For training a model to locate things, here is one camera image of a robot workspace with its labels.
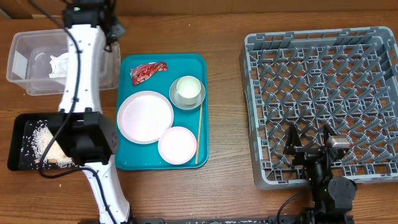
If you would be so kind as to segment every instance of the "wooden table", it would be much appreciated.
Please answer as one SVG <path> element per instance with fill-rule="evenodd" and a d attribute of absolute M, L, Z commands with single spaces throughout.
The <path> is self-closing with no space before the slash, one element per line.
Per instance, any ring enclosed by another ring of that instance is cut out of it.
<path fill-rule="evenodd" d="M 131 54 L 202 55 L 208 67 L 210 158 L 197 170 L 123 172 L 119 179 L 137 218 L 238 218 L 275 215 L 299 190 L 258 190 L 253 183 L 248 115 L 238 54 L 244 37 L 255 32 L 388 26 L 398 36 L 398 11 L 235 14 L 220 16 L 121 17 L 127 33 L 122 58 Z M 21 113 L 56 111 L 61 96 L 29 96 L 6 80 L 16 32 L 56 28 L 48 20 L 0 21 L 0 223 L 76 223 L 98 218 L 83 174 L 43 179 L 37 172 L 11 172 L 7 157 L 12 125 Z M 104 114 L 113 119 L 117 91 L 101 92 Z M 398 184 L 359 185 L 356 223 L 396 223 Z M 289 204 L 298 213 L 310 198 Z"/>

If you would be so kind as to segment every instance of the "dish rack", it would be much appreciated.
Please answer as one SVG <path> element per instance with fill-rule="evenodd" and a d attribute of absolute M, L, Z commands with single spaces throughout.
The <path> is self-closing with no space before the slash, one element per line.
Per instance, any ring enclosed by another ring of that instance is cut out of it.
<path fill-rule="evenodd" d="M 387 27 L 249 34 L 240 55 L 254 182 L 303 187 L 283 150 L 290 124 L 321 146 L 329 123 L 351 149 L 332 165 L 357 183 L 398 180 L 397 44 Z"/>

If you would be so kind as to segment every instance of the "white cup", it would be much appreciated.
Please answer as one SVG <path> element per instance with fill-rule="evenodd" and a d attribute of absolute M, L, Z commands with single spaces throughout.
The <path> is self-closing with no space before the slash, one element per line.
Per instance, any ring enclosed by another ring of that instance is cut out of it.
<path fill-rule="evenodd" d="M 201 89 L 200 81 L 192 76 L 180 78 L 177 82 L 177 93 L 185 105 L 192 105 L 197 102 Z"/>

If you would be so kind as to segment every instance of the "pink plate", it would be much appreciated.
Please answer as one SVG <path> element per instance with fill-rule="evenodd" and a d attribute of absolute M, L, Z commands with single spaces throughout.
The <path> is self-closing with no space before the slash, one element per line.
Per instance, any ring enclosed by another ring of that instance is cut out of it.
<path fill-rule="evenodd" d="M 163 133 L 157 147 L 164 161 L 180 165 L 188 162 L 195 155 L 197 139 L 187 128 L 172 127 Z"/>
<path fill-rule="evenodd" d="M 170 102 L 154 91 L 140 91 L 129 96 L 119 108 L 118 128 L 122 135 L 137 144 L 159 140 L 173 124 Z"/>

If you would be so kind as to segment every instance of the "teal tray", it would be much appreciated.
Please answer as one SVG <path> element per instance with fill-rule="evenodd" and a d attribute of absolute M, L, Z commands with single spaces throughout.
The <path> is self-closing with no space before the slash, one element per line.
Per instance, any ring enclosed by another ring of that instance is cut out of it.
<path fill-rule="evenodd" d="M 166 62 L 169 70 L 158 72 L 138 86 L 133 86 L 130 69 L 150 62 Z M 203 101 L 202 124 L 198 164 L 195 156 L 185 164 L 172 165 L 165 162 L 157 150 L 157 142 L 152 144 L 136 144 L 127 140 L 118 130 L 119 149 L 116 153 L 116 167 L 122 170 L 162 170 L 162 169 L 194 169 L 203 166 L 209 157 L 209 122 L 207 102 L 206 62 L 197 54 L 158 54 L 131 55 L 123 60 L 120 69 L 117 112 L 123 101 L 134 93 L 144 90 L 156 91 L 169 101 L 169 88 L 178 78 L 191 75 L 199 79 L 206 88 L 206 98 Z M 174 126 L 188 128 L 197 138 L 199 128 L 200 107 L 191 111 L 183 111 L 173 105 Z"/>

